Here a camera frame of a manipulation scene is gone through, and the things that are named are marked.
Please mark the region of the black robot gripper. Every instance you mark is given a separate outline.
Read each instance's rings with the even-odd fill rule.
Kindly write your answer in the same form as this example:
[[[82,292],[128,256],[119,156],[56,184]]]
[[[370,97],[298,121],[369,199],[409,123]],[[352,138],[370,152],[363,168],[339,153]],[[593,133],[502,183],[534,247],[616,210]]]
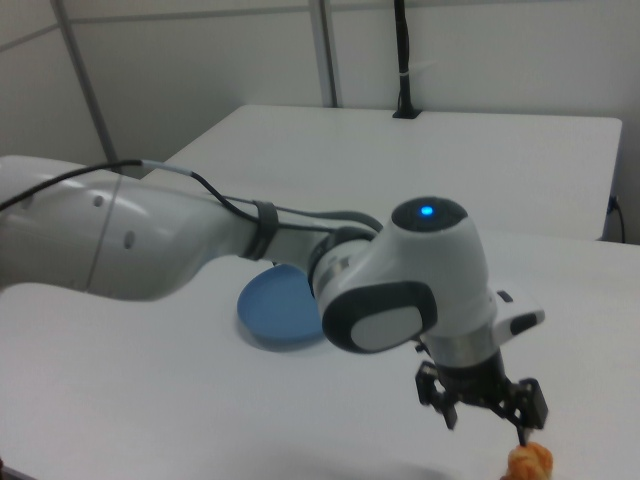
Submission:
[[[520,446],[527,446],[535,430],[543,430],[549,408],[539,382],[527,378],[510,382],[505,374],[503,357],[497,351],[486,360],[469,367],[450,367],[423,361],[415,383],[421,405],[432,407],[453,430],[458,415],[458,397],[496,403],[492,411],[516,428]]]

